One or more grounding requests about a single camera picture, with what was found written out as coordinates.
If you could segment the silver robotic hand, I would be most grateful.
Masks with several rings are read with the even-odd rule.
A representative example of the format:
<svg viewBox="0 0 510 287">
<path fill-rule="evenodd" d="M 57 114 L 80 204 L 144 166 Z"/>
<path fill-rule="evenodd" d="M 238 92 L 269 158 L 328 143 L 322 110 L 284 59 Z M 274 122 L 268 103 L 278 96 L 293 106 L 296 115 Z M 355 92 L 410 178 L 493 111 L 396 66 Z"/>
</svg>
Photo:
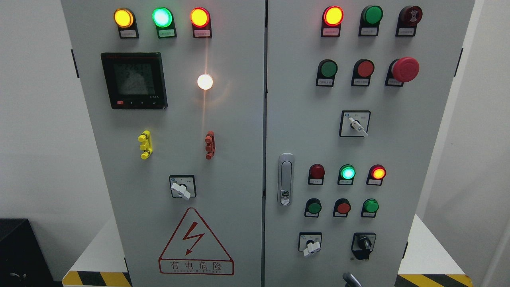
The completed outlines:
<svg viewBox="0 0 510 287">
<path fill-rule="evenodd" d="M 345 287 L 362 287 L 359 280 L 350 272 L 343 273 L 342 278 L 345 281 Z"/>
</svg>

